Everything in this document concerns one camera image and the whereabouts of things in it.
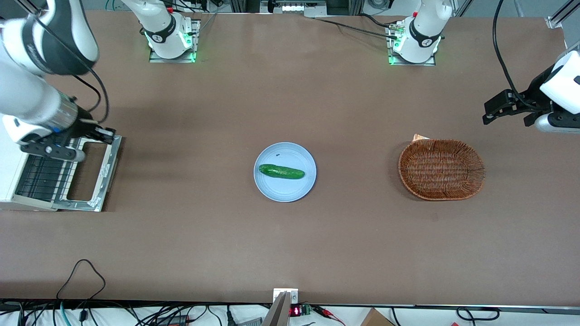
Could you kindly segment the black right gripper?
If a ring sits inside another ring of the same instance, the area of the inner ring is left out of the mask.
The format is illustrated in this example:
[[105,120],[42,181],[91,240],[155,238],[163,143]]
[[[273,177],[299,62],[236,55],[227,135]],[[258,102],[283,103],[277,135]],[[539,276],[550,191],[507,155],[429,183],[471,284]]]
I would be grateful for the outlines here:
[[75,122],[68,128],[69,138],[89,138],[98,142],[112,144],[115,140],[116,130],[112,128],[98,128],[99,123],[92,118],[78,117]]

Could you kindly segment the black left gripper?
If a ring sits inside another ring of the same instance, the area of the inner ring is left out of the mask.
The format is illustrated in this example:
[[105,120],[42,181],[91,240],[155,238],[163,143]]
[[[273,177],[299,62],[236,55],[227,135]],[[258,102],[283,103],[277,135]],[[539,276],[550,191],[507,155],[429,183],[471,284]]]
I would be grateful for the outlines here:
[[551,65],[543,70],[522,93],[505,89],[486,101],[484,103],[485,114],[482,116],[483,124],[491,124],[497,118],[508,115],[530,113],[523,119],[524,125],[530,127],[535,124],[541,113],[551,113],[553,111],[552,100],[540,90],[540,86],[548,79],[554,66]]

